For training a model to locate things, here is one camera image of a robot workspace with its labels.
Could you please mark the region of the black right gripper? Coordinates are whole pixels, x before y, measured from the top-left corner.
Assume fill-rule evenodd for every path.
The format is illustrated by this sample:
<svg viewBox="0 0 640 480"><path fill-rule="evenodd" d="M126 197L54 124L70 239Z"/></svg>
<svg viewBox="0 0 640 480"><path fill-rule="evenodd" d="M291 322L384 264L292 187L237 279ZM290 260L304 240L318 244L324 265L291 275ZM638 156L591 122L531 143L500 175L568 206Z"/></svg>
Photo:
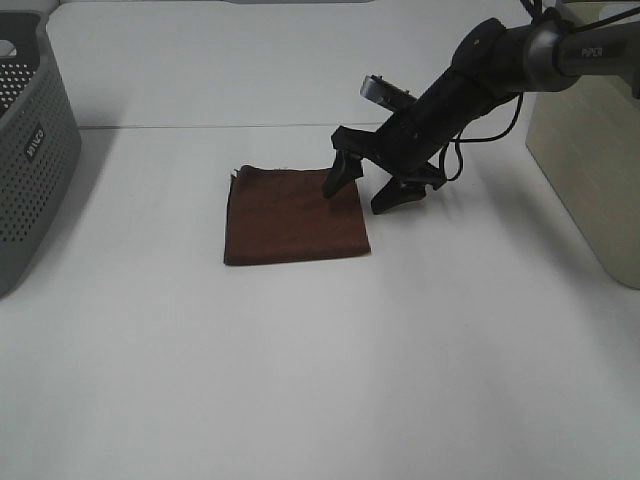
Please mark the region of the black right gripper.
<svg viewBox="0 0 640 480"><path fill-rule="evenodd" d="M392 177L371 199L374 215L421 201L426 188L400 179L416 178L437 151L469 123L510 100L504 89L488 86L455 69L446 70L416 102L392 112L376 131L339 127L331 136L336 156L322 185L325 199L363 176L366 158Z"/></svg>

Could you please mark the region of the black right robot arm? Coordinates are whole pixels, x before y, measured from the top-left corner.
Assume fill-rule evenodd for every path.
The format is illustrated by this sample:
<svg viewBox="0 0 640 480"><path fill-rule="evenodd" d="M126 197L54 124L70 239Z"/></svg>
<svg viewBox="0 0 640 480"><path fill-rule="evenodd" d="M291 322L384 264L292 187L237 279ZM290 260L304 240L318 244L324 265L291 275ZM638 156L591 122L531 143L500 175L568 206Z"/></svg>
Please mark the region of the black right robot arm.
<svg viewBox="0 0 640 480"><path fill-rule="evenodd" d="M508 28L489 18L471 30L419 97L380 76L366 77L362 96L392 114L375 131L340 126L332 134L336 157L324 197L362 177L361 163L369 160L390 175L371 201L374 213L424 199L428 187L450 182L444 157L465 143L466 127L527 92L564 91L583 76L617 76L639 95L638 8L577 25L539 1L524 7L531 17L526 25Z"/></svg>

